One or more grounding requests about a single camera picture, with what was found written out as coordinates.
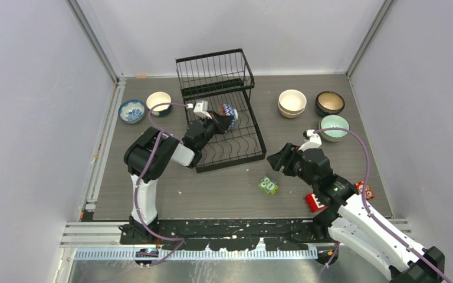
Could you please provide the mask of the red patterned bowl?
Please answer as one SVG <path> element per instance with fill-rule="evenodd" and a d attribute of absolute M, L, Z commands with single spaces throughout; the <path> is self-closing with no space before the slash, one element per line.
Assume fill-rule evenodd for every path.
<path fill-rule="evenodd" d="M 238 120 L 237 110 L 232 105 L 230 105 L 228 103 L 224 103 L 219 108 L 219 115 L 232 118 L 232 120 L 227 128 L 227 130 L 232 130 L 232 128 L 236 125 L 237 120 Z"/>

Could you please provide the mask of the black wire dish rack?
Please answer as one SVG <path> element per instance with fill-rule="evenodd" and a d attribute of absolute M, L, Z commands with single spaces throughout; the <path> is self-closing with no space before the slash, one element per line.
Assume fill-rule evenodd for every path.
<path fill-rule="evenodd" d="M 242 49 L 218 51 L 176 59 L 184 103 L 208 102 L 219 112 L 228 103 L 238 112 L 232 130 L 216 134 L 202 150 L 198 173 L 262 160 L 266 146 L 251 106 L 254 76 Z"/>

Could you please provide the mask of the cream bowl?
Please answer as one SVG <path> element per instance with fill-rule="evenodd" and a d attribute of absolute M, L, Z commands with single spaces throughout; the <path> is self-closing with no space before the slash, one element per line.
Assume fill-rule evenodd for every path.
<path fill-rule="evenodd" d="M 297 117 L 300 116 L 303 112 L 304 112 L 304 110 L 301 110 L 301 111 L 299 111 L 299 112 L 297 112 L 297 113 L 288 113 L 288 112 L 284 111 L 284 110 L 281 109 L 281 108 L 279 109 L 279 113 L 280 113 L 283 117 L 285 117 L 285 118 L 287 118 L 287 119 L 294 119 L 294 118 L 297 118 Z"/>
<path fill-rule="evenodd" d="M 306 108 L 306 105 L 306 96 L 298 90 L 285 90 L 278 97 L 279 108 L 287 113 L 299 113 Z"/>

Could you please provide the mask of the mint green bowl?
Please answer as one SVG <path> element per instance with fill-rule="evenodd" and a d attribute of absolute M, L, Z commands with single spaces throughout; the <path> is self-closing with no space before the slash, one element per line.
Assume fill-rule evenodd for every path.
<path fill-rule="evenodd" d="M 345 118 L 338 115 L 328 115 L 319 121 L 319 129 L 324 129 L 324 131 L 319 133 L 323 139 L 328 142 L 342 141 L 347 136 L 348 132 L 343 130 L 334 130 L 334 128 L 349 130 L 350 125 Z"/>

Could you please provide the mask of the dark teal bowl white foot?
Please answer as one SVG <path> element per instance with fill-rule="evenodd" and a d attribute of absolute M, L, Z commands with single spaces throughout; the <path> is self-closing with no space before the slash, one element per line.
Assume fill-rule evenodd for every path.
<path fill-rule="evenodd" d="M 171 96 L 162 91 L 152 93 L 146 99 L 146 104 L 150 113 L 154 116 L 167 116 L 172 111 Z"/>

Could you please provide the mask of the brown rimmed bowl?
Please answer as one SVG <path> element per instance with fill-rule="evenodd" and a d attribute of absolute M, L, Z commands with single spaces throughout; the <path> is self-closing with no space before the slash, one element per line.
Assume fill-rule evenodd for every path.
<path fill-rule="evenodd" d="M 332 91 L 323 91 L 315 99 L 315 104 L 328 113 L 328 115 L 339 114 L 346 106 L 344 98 Z"/>

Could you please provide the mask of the blue white patterned bowl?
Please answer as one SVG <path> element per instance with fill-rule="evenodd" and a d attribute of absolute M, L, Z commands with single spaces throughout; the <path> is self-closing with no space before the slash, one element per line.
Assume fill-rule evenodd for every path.
<path fill-rule="evenodd" d="M 121 104 L 118 110 L 118 117 L 129 124 L 138 123 L 145 117 L 146 105 L 140 100 L 128 100 Z"/>

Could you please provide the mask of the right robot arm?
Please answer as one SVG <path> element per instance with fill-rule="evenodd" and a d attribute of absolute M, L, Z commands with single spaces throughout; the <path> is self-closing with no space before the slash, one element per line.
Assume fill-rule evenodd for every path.
<path fill-rule="evenodd" d="M 348 246 L 390 282 L 447 280 L 444 254 L 434 246 L 425 248 L 385 219 L 363 200 L 354 184 L 333 172 L 321 149 L 302 151 L 287 143 L 267 160 L 273 170 L 311 186 L 324 205 L 313 219 L 316 239 Z"/>

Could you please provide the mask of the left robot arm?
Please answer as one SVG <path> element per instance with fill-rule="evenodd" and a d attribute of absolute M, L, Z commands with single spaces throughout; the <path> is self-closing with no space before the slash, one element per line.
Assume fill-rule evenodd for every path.
<path fill-rule="evenodd" d="M 216 134 L 226 133 L 236 122 L 236 109 L 228 112 L 209 111 L 208 118 L 190 122 L 181 140 L 169 133 L 149 127 L 126 150 L 124 163 L 133 182 L 133 209 L 129 225 L 143 244 L 152 243 L 157 228 L 156 187 L 169 162 L 194 168 L 202 158 L 202 150 Z"/>

